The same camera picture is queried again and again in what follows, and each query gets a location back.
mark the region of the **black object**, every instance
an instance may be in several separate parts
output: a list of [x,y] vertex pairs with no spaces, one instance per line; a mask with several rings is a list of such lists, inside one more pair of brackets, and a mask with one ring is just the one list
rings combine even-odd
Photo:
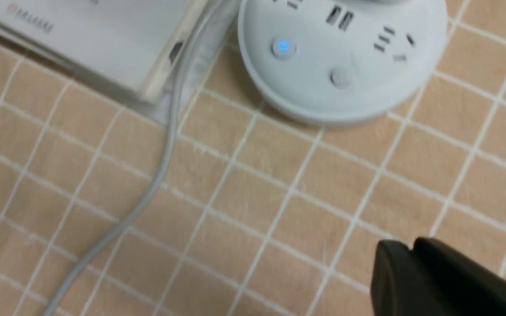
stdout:
[[434,238],[379,242],[371,296],[375,316],[506,316],[506,280]]

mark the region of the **round power strip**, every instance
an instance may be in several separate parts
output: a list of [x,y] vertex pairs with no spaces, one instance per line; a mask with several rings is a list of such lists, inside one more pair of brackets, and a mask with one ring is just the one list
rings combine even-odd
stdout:
[[247,71],[283,114],[347,124],[398,106],[444,51],[444,0],[243,0]]

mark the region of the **power cord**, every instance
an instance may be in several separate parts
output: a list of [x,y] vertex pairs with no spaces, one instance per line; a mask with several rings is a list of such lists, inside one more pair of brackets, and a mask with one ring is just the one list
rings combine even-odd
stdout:
[[44,310],[42,316],[53,316],[54,312],[62,302],[65,294],[70,290],[70,287],[78,277],[78,275],[86,268],[86,266],[98,255],[101,251],[103,251],[113,240],[119,237],[126,228],[128,228],[132,223],[137,220],[144,210],[146,210],[147,205],[155,196],[157,190],[163,182],[165,175],[167,174],[167,170],[169,168],[169,163],[171,162],[171,156],[173,155],[173,148],[175,146],[175,138],[177,135],[177,119],[179,114],[179,105],[181,103],[181,95],[183,93],[184,82],[187,78],[189,69],[191,67],[191,62],[194,60],[195,55],[197,54],[197,44],[201,40],[202,35],[204,34],[204,30],[208,26],[212,17],[217,13],[217,11],[223,7],[223,5],[230,0],[217,0],[216,4],[210,6],[206,9],[205,14],[202,15],[202,18],[199,20],[197,26],[191,37],[187,41],[186,48],[183,51],[183,55],[181,57],[181,61],[179,62],[179,68],[177,70],[175,76],[175,86],[173,90],[173,96],[171,98],[171,103],[169,106],[169,118],[167,121],[167,142],[165,144],[165,150],[163,151],[163,156],[161,158],[161,162],[159,164],[159,168],[157,168],[157,172],[153,177],[153,180],[146,192],[140,198],[138,204],[134,206],[134,208],[128,213],[128,215],[122,219],[114,228],[108,232],[103,238],[101,238],[83,257],[76,263],[76,265],[69,272],[68,276],[64,279],[54,297],[50,300],[50,303]]

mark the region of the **gray button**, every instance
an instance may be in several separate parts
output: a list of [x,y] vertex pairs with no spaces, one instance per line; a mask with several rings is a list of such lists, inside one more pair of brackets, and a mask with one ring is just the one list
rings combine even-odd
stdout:
[[339,89],[345,89],[350,84],[349,73],[344,68],[331,71],[331,83]]
[[290,39],[276,38],[272,49],[276,58],[288,60],[296,54],[296,43]]

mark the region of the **floor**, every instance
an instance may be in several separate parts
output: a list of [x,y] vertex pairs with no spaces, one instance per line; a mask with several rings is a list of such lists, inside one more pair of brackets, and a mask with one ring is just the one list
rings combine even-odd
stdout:
[[[264,104],[231,34],[163,188],[58,315],[371,315],[382,238],[436,236],[506,278],[506,1],[448,8],[425,88],[342,130]],[[0,316],[40,314],[138,200],[164,134],[0,38]]]

